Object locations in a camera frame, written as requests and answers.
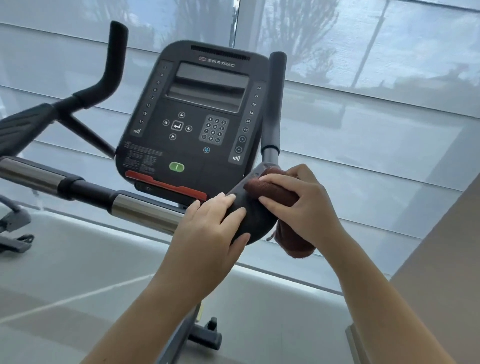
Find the person's right hand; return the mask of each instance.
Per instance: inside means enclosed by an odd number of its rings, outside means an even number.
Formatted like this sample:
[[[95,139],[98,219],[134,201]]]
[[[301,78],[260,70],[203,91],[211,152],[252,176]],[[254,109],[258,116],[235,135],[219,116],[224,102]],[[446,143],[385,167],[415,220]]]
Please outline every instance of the person's right hand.
[[[290,168],[287,174],[288,176],[267,174],[260,177],[260,180],[275,183],[296,193],[300,198],[292,207],[286,207],[264,196],[261,196],[259,201],[322,252],[339,234],[345,233],[330,197],[305,164]]]

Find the speaker grille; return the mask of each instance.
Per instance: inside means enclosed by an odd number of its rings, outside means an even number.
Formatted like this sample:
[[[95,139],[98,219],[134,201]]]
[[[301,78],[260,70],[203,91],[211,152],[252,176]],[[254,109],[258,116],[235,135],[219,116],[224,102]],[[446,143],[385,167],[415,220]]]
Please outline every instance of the speaker grille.
[[[236,60],[244,60],[244,61],[249,61],[250,60],[250,57],[244,56],[242,54],[233,53],[233,52],[225,52],[223,50],[207,48],[207,47],[200,47],[200,46],[191,46],[191,48],[192,48],[192,50],[197,50],[199,52],[215,54],[217,56],[235,58]]]

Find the green start button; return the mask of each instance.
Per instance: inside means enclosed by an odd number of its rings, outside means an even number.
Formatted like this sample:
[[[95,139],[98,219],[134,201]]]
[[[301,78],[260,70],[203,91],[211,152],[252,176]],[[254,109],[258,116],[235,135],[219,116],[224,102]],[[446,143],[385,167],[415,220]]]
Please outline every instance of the green start button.
[[[185,166],[183,164],[177,162],[171,162],[169,167],[175,172],[183,172],[183,170],[185,169]]]

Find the finger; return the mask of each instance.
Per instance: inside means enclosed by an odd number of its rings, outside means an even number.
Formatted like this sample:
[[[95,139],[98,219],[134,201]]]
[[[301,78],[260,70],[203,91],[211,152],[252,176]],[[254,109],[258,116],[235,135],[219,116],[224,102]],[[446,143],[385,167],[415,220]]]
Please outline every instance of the finger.
[[[229,241],[239,229],[240,223],[247,214],[247,210],[244,207],[240,207],[228,215],[220,224],[220,228],[229,237]]]
[[[233,244],[230,246],[227,254],[227,262],[228,262],[229,270],[232,269],[232,267],[235,265],[237,260],[240,258],[240,255],[245,249],[245,246],[247,245],[248,240],[250,240],[250,234],[246,232],[240,235],[238,238],[236,238]]]
[[[191,220],[194,216],[195,213],[197,212],[198,208],[200,207],[200,201],[195,200],[193,201],[190,206],[187,207],[185,210],[185,214],[183,215],[183,219],[185,221]]]
[[[289,176],[298,177],[300,178],[301,181],[310,182],[310,183],[318,182],[317,178],[315,177],[313,172],[310,170],[310,168],[308,168],[307,165],[303,163],[287,170],[287,174]]]
[[[270,182],[282,186],[289,191],[295,192],[298,196],[302,196],[305,191],[305,182],[297,178],[284,176],[282,174],[270,173],[260,177],[261,181]]]
[[[208,211],[210,211],[212,205],[214,205],[218,201],[219,198],[222,198],[224,196],[225,196],[225,194],[223,192],[220,192],[215,197],[212,197],[211,199],[204,202],[204,204],[202,206],[200,206],[200,208],[198,209],[198,214],[200,216],[206,216],[208,214]]]
[[[285,205],[279,204],[278,202],[272,200],[271,198],[260,196],[258,201],[267,208],[272,214],[278,217],[280,220],[288,221],[289,211],[291,207],[286,207]]]
[[[235,201],[236,196],[234,194],[229,194],[228,196],[222,196],[218,198],[215,203],[212,203],[210,209],[207,213],[207,218],[219,224],[222,222],[222,219],[225,217],[227,209],[232,206],[233,201]]]

